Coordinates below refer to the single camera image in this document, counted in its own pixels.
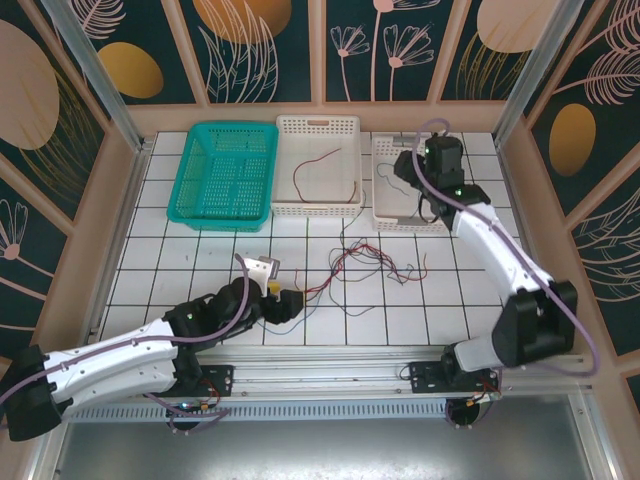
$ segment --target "white grid mat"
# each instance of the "white grid mat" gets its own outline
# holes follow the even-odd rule
[[[240,274],[234,253],[280,260],[278,280],[282,288],[292,289],[296,269],[300,288],[324,282],[330,275],[329,252],[341,248],[339,234],[350,219],[272,217],[260,232],[238,234],[198,232],[168,222],[166,209],[186,135],[158,134],[104,311],[100,331],[103,340],[159,318],[177,303],[216,293]],[[377,272],[362,282],[350,283],[376,267],[348,259],[345,273],[332,283],[335,303],[327,293],[320,298],[317,310],[317,300],[310,302],[305,314],[313,315],[288,334],[283,335],[298,319],[280,326],[267,325],[268,330],[256,325],[225,343],[447,345],[480,335],[497,321],[501,307],[495,288],[460,239],[426,233],[378,233],[373,229],[371,134],[361,135],[367,203],[360,217],[346,229],[345,243],[365,237],[390,255],[399,269],[417,266],[426,254],[427,277],[400,285],[386,276],[388,272]],[[464,140],[469,180],[485,189],[507,230],[518,237],[491,135],[458,136]]]

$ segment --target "robotic arm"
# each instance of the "robotic arm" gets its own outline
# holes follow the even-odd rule
[[[516,367],[570,351],[574,325],[541,290],[532,273],[574,313],[575,288],[570,282],[554,282],[536,265],[506,232],[482,188],[465,184],[460,140],[436,134],[425,142],[424,151],[425,156],[418,155],[418,163],[429,184],[446,197],[482,213],[490,219],[489,225],[466,210],[453,208],[425,188],[416,174],[412,152],[400,154],[394,173],[419,190],[421,204],[428,201],[436,219],[442,219],[449,231],[474,252],[497,286],[503,304],[491,334],[448,346],[441,365],[431,369],[431,374],[443,377],[438,380],[452,386],[464,384],[465,379],[474,382],[474,372],[483,369]],[[514,252],[525,259],[524,265]]]
[[[575,289],[569,282],[554,282],[508,236],[486,193],[477,185],[465,184],[462,153],[457,138],[435,135],[425,142],[425,156],[418,156],[418,166],[440,196],[482,213],[490,219],[488,225],[426,188],[416,173],[411,152],[403,152],[394,165],[394,173],[421,192],[421,203],[428,201],[433,215],[474,251],[497,286],[503,304],[491,334],[449,345],[439,362],[419,362],[420,367],[412,364],[412,379],[420,378],[434,393],[476,391],[477,376],[487,369],[535,362],[568,352],[573,346],[573,323],[532,275],[574,313]],[[278,262],[264,257],[244,262],[249,291],[242,312],[239,307],[244,284],[243,279],[237,278],[216,295],[178,305],[163,318],[119,337],[46,355],[37,345],[22,351],[0,381],[2,396],[9,389],[18,389],[25,379],[40,376],[16,390],[4,404],[10,438],[20,441],[36,437],[55,428],[63,416],[124,396],[193,391],[202,378],[196,352],[249,330],[260,318],[272,324],[295,318],[304,306],[303,293],[283,290],[278,297],[269,289],[269,280],[277,275]],[[226,333],[219,338],[197,340],[222,331]],[[142,337],[144,343],[138,343],[136,339]],[[179,345],[167,337],[194,342]],[[122,342],[128,344],[114,347]],[[95,356],[73,362],[89,353]],[[43,374],[61,364],[57,371]]]
[[[148,392],[171,396],[172,392],[194,391],[203,376],[196,352],[249,330],[261,318],[278,325],[302,311],[302,292],[282,290],[279,296],[271,292],[269,282],[277,275],[278,261],[245,258],[244,264],[249,276],[246,307],[237,323],[214,340],[178,345],[166,338],[197,339],[227,327],[241,305],[242,278],[222,287],[216,295],[180,304],[163,318],[118,337],[46,355],[37,345],[20,352],[0,381],[0,393],[33,374],[60,364],[63,367],[27,384],[6,400],[11,440],[42,435],[59,425],[63,417],[94,404]],[[150,336],[159,339],[136,341]],[[127,345],[114,348],[123,342]],[[90,352],[96,355],[78,363],[72,361]]]

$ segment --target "teal plastic basket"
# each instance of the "teal plastic basket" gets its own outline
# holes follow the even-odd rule
[[[278,128],[263,123],[194,125],[167,216],[196,230],[256,232],[269,217]]]

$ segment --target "dark green wallpaper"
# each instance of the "dark green wallpaper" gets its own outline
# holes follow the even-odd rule
[[[0,154],[73,219],[104,131],[15,0],[0,5],[0,45]]]
[[[160,0],[69,3],[127,105],[195,103]]]
[[[640,414],[640,375],[628,377],[627,385],[629,385],[631,396],[633,397],[633,401],[636,402],[636,408],[638,409],[638,413]]]
[[[100,105],[100,109],[105,114],[105,116],[109,120],[111,120],[111,114],[109,113],[109,111],[106,109],[106,107],[102,103],[102,100],[100,100],[100,97],[98,96],[98,94],[96,93],[95,89],[93,88],[93,85],[91,85],[91,82],[89,82],[87,80],[87,78],[85,77],[84,72],[82,70],[82,67],[77,62],[76,57],[71,53],[71,50],[69,50],[69,47],[67,46],[67,43],[64,40],[62,40],[62,37],[60,37],[60,34],[58,33],[58,31],[53,26],[53,22],[51,21],[51,17],[47,13],[46,9],[44,8],[44,6],[40,2],[40,0],[36,0],[35,4],[38,7],[38,9],[40,10],[40,13],[42,14],[42,16],[44,17],[46,22],[49,24],[49,27],[51,28],[51,30],[56,35],[56,38],[58,39],[58,43],[60,43],[60,45],[62,45],[62,48],[64,48],[64,51],[67,53],[67,57],[69,58],[69,60],[71,60],[71,63],[73,63],[73,66],[76,67],[76,70],[78,71],[78,73],[80,75],[82,75],[82,78],[84,79],[85,84],[89,87],[89,90],[91,91],[91,93],[93,95],[93,98],[95,98],[96,101],[98,102],[98,105]]]
[[[640,7],[607,4],[531,132],[565,214],[640,142]]]
[[[441,100],[506,100],[549,16],[542,0],[529,0],[517,20],[523,2],[482,4],[471,2]]]
[[[0,180],[0,356],[27,346],[66,236]]]
[[[573,40],[573,37],[575,36],[576,32],[580,29],[580,26],[584,21],[584,17],[587,16],[587,13],[589,13],[589,10],[593,6],[594,2],[595,0],[584,0],[584,3],[582,4],[582,8],[580,9],[580,13],[576,18],[576,21],[573,23],[573,26],[569,30],[569,33],[567,33],[567,36],[564,38],[562,45],[558,49],[558,52],[556,53],[555,58],[547,68],[547,71],[545,72],[542,79],[540,80],[538,87],[535,89],[535,91],[531,95],[531,98],[529,99],[529,103],[527,103],[527,106],[524,108],[525,117],[529,116],[529,112],[531,112],[531,109],[534,107],[534,105],[538,101],[538,98],[540,98],[540,94],[542,93],[542,90],[544,90],[545,87],[547,86],[547,81],[549,80],[549,77],[558,66],[558,63],[562,59],[564,53],[567,51],[567,48],[571,44],[571,41]]]
[[[450,13],[451,2],[433,0],[389,12],[328,0],[327,101],[370,101],[372,90],[374,100],[426,100]]]
[[[307,0],[180,6],[211,103],[311,101]]]
[[[618,355],[640,349],[640,169],[573,230]]]

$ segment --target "basket handle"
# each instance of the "basket handle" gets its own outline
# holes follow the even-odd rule
[[[307,120],[307,125],[310,127],[328,127],[329,120]]]

